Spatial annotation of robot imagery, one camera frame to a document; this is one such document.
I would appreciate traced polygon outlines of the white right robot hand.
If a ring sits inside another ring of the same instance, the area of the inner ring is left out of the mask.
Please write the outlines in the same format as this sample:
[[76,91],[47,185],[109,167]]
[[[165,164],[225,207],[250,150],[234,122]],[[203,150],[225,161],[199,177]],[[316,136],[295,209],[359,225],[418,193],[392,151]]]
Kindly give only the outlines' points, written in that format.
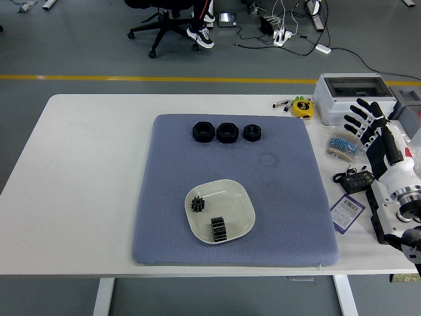
[[401,131],[384,115],[377,102],[358,98],[345,115],[344,128],[361,142],[374,178],[381,182],[393,199],[420,193],[420,178],[414,171],[414,159]]

